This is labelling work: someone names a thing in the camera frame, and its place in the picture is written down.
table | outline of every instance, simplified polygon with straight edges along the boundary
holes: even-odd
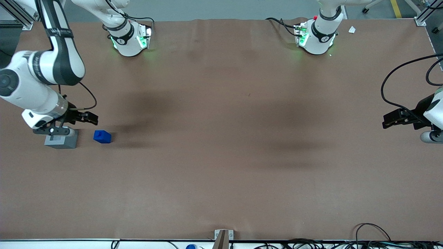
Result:
[[[373,222],[394,240],[441,239],[442,147],[422,143],[424,129],[381,126],[396,109],[380,97],[386,74],[433,54],[412,19],[344,20],[319,56],[264,20],[159,22],[150,50],[132,58],[100,24],[70,26],[99,125],[73,126],[78,148],[56,150],[0,101],[1,238],[230,228],[239,239],[351,239]],[[36,24],[17,50],[48,48]],[[386,97],[415,107],[435,91],[424,80],[433,62],[396,72]],[[80,85],[62,92],[93,103]],[[93,141],[95,129],[113,142]],[[363,228],[359,239],[384,237]]]

green light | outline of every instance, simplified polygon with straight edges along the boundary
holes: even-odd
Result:
[[[114,39],[112,38],[112,36],[111,36],[111,41],[114,44],[114,48],[117,49],[117,45],[115,45],[115,42],[114,42]]]
[[[140,47],[146,48],[146,39],[143,38],[143,37],[139,37],[139,36],[137,36],[137,39],[138,39],[138,41],[140,43]]]

gray base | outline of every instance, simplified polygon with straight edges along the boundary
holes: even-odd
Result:
[[[54,149],[75,149],[77,146],[78,131],[72,136],[46,136],[45,145]]]

blue cube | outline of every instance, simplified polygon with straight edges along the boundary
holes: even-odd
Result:
[[[96,130],[94,132],[94,140],[101,144],[111,143],[111,134],[104,130]]]

floor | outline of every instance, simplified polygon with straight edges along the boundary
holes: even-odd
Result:
[[[403,0],[397,0],[401,16],[412,18],[415,12]],[[149,16],[156,21],[185,21],[193,19],[265,19],[276,17],[293,19],[295,17],[311,17],[318,14],[318,5],[315,1],[306,0],[245,0],[245,1],[218,1],[193,0],[190,1],[135,1],[130,2],[125,12],[132,16]],[[396,15],[391,1],[383,1],[373,6],[367,14],[361,12],[362,6],[347,6],[349,19],[391,19]],[[65,13],[69,22],[97,22],[98,19],[88,11],[78,7],[71,1],[65,4]],[[0,19],[7,19],[4,10],[0,11]],[[431,30],[443,21],[443,11],[434,12],[427,21],[430,39],[437,53],[443,52],[443,32],[431,33]],[[0,68],[8,65],[11,54],[14,53],[20,29],[0,28]]]

